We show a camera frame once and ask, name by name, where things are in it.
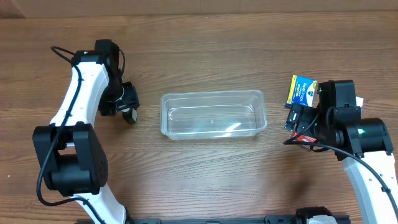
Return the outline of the clear plastic container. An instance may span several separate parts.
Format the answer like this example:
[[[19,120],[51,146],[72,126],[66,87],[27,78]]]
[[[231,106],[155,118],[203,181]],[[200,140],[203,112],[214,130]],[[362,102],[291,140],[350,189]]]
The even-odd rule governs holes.
[[[171,140],[251,137],[266,127],[260,90],[168,93],[160,99],[160,130]]]

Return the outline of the blue yellow VapoDrops box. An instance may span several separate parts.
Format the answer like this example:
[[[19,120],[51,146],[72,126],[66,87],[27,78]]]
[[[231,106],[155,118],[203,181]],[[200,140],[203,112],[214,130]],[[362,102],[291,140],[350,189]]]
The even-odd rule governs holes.
[[[312,107],[316,87],[316,80],[293,75],[285,107],[290,108],[294,103]]]

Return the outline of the black bottle white cap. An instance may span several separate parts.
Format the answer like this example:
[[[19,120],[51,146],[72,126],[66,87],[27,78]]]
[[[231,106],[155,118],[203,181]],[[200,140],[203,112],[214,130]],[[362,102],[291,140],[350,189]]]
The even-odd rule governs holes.
[[[122,116],[128,124],[135,124],[137,121],[137,111],[134,108],[122,110]]]

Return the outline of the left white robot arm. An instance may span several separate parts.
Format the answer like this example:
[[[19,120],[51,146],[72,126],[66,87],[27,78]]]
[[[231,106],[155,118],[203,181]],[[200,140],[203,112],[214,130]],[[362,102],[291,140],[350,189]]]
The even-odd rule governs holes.
[[[127,208],[108,185],[108,160],[94,126],[96,114],[137,121],[139,101],[123,81],[126,58],[119,47],[82,50],[67,60],[72,78],[62,105],[32,140],[40,164],[38,200],[49,207],[77,202],[93,223],[129,223]]]

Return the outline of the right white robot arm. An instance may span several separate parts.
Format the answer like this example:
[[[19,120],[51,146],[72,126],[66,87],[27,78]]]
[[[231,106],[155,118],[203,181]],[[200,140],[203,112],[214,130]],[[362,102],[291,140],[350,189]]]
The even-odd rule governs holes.
[[[356,103],[294,103],[285,124],[286,145],[333,151],[351,181],[364,223],[397,223],[397,180],[392,141],[379,118],[363,119]]]

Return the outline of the red Panadol box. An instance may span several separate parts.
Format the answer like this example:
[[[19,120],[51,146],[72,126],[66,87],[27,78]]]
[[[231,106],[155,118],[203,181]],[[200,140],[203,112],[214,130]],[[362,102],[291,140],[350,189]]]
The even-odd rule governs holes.
[[[296,137],[298,135],[298,132],[294,131],[291,135],[291,137]],[[306,136],[306,135],[301,135],[299,136],[297,139],[295,139],[295,141],[302,141],[302,142],[317,142],[317,138],[313,138],[310,136]]]

